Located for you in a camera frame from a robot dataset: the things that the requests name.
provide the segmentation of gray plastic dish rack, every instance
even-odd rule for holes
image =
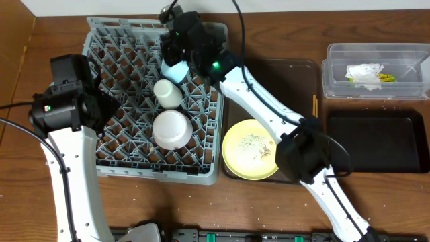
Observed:
[[[206,87],[194,73],[181,84],[183,101],[177,108],[193,124],[184,147],[168,151],[152,137],[152,123],[164,109],[153,93],[161,78],[160,34],[157,20],[87,18],[91,27],[83,54],[101,67],[100,88],[122,105],[97,144],[99,176],[152,178],[164,182],[210,185],[218,178],[224,96]],[[205,23],[226,36],[224,24]]]

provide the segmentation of green tape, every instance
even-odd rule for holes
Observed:
[[[208,238],[207,242],[216,242],[215,234],[208,234],[208,236],[206,236],[206,238]]]
[[[303,237],[298,237],[298,236],[296,236],[296,237],[294,237],[294,242],[303,242]]]

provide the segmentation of brown tray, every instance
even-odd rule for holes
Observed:
[[[312,60],[289,59],[248,59],[246,66],[254,78],[281,103],[302,114],[305,118],[318,117],[321,108],[320,67]],[[224,128],[222,140],[227,131],[242,120],[252,118],[242,107],[226,99],[224,108]],[[221,158],[222,172],[231,179],[244,180],[235,175]],[[291,181],[280,171],[258,182],[276,182],[291,184]]]

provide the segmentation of crumpled white paper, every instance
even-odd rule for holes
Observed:
[[[345,76],[348,78],[354,78],[353,82],[356,84],[367,83],[357,86],[365,87],[369,91],[373,89],[381,89],[381,85],[379,85],[380,80],[378,74],[382,71],[383,68],[384,66],[380,64],[349,65],[347,66],[347,74]]]

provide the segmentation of yellow plate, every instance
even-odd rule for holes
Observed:
[[[257,136],[265,145],[252,141],[251,135]],[[248,143],[251,142],[252,147],[258,148],[253,149],[253,151],[249,150],[250,147],[243,148],[244,140],[247,140]],[[257,152],[258,150],[270,152],[270,155],[266,155],[262,159],[262,156],[259,155],[261,153]],[[273,175],[279,169],[275,162],[275,154],[275,141],[256,120],[244,120],[235,124],[222,141],[222,156],[227,167],[243,179],[259,180]]]

